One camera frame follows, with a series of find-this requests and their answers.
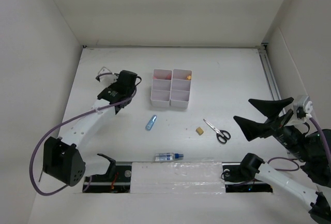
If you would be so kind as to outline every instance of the scissors blade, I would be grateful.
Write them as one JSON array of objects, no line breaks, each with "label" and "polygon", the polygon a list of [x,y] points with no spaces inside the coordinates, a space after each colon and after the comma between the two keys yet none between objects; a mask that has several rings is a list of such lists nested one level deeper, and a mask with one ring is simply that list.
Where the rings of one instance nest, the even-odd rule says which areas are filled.
[{"label": "scissors blade", "polygon": [[214,130],[215,132],[217,132],[217,129],[216,129],[216,127],[212,124],[212,123],[210,123],[209,121],[207,121],[206,119],[203,119],[203,121],[212,129],[212,130]]}]

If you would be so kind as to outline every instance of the light blue glue stick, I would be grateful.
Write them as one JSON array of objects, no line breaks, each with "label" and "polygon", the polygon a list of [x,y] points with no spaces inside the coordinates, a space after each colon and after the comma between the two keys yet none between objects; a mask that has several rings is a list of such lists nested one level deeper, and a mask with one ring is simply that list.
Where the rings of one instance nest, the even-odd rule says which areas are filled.
[{"label": "light blue glue stick", "polygon": [[153,125],[154,125],[154,123],[156,121],[156,118],[157,118],[157,116],[156,115],[153,115],[152,118],[149,120],[149,122],[147,123],[147,125],[145,127],[145,129],[147,131],[150,131],[152,129],[152,127],[153,127]]},{"label": "light blue glue stick", "polygon": [[184,154],[179,153],[157,153],[155,154],[155,162],[167,162],[184,158]]}]

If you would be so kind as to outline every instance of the white table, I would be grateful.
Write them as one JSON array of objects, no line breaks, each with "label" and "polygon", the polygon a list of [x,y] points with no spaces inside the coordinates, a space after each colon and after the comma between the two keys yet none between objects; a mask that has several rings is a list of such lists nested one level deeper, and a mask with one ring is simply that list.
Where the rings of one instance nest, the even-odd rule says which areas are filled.
[{"label": "white table", "polygon": [[[247,142],[233,120],[239,115],[265,121],[248,102],[272,99],[256,49],[86,48],[64,120],[88,110],[103,90],[94,79],[102,66],[112,72],[133,71],[143,81],[131,104],[92,138],[82,152],[85,161],[100,152],[117,161],[152,161],[155,153],[164,152],[183,153],[184,161],[241,161],[248,152],[264,159],[286,156],[274,138]],[[155,68],[192,70],[188,109],[151,106]],[[158,119],[148,132],[145,126],[154,114]],[[221,145],[203,118],[230,132],[231,140]],[[195,132],[199,126],[205,131],[201,136]],[[63,127],[60,134],[70,127]],[[294,176],[309,182],[303,173]],[[50,191],[60,185],[44,175],[40,187]],[[114,195],[82,194],[81,188],[82,182],[50,198],[37,196],[29,223],[313,223],[300,205],[281,192]]]}]

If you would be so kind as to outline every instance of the blue bottle cap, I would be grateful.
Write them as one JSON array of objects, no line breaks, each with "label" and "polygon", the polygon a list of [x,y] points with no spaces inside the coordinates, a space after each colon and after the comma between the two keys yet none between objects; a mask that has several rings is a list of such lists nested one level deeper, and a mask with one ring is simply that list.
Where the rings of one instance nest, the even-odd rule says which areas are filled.
[{"label": "blue bottle cap", "polygon": [[175,158],[184,158],[184,154],[175,153]]}]

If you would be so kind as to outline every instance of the black scissors handle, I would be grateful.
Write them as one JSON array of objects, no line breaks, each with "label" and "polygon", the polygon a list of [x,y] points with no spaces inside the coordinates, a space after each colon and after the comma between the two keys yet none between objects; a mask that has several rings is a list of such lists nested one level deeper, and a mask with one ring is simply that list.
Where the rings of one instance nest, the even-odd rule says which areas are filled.
[{"label": "black scissors handle", "polygon": [[227,141],[229,139],[231,139],[231,134],[228,132],[228,131],[225,131],[225,130],[219,130],[221,134],[223,135],[220,135],[219,133],[216,134],[216,138],[217,140],[222,143],[222,144],[226,144]]}]

